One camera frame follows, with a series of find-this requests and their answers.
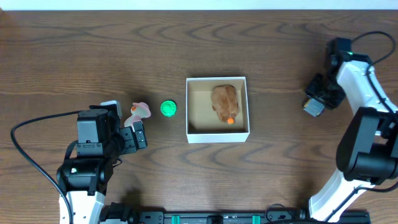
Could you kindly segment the grey yellow toy truck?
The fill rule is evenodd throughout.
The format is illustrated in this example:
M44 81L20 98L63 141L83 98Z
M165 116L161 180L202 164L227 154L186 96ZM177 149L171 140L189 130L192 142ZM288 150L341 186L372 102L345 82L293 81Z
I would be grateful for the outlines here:
M320 116L325 109L325 105L314 98L307 98L303 104L303 110L313 117Z

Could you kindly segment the green ball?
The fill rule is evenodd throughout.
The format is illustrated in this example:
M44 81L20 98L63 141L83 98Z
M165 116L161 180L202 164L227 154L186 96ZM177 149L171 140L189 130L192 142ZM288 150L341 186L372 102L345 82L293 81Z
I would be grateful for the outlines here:
M165 100L160 106L160 111L165 117L172 117L177 112L177 104L173 100Z

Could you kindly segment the white cardboard box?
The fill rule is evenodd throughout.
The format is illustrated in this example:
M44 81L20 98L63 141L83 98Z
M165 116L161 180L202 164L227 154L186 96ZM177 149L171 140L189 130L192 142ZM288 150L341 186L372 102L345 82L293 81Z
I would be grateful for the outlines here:
M244 142L250 134L245 77L188 78L188 143Z

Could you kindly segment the brown plush toy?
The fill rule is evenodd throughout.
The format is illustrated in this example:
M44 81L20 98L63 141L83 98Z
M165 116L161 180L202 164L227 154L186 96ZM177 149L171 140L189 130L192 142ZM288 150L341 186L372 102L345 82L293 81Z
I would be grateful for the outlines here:
M234 124L239 114L238 96L234 86L221 85L211 94L212 109L221 122Z

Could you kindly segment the pink duck toy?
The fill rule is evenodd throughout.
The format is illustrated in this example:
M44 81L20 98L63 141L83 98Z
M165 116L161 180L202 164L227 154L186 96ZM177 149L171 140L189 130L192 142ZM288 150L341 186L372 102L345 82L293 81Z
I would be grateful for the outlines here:
M149 118L151 116L151 112L148 104L144 102L133 103L131 107L131 116L128 117L124 122L124 127L130 126L134 129L133 124L136 122L141 122L144 118Z

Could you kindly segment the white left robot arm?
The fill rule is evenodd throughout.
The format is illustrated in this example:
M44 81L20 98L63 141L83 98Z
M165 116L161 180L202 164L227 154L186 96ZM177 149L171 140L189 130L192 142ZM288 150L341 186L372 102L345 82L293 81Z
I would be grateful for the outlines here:
M117 101L78 113L78 139L67 148L58 168L60 223L137 223L137 212L120 204L105 205L108 182L121 156L147 147L142 119L151 116L145 103L133 103L121 121Z

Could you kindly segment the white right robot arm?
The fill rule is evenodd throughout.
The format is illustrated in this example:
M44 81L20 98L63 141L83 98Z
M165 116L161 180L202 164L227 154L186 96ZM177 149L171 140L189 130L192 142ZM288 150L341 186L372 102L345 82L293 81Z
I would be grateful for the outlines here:
M328 56L328 83L317 75L309 84L303 108L318 116L347 99L353 119L336 151L336 170L323 188L308 201L310 218L336 223L363 193L386 193L397 178L397 106L385 94L367 55L339 51Z

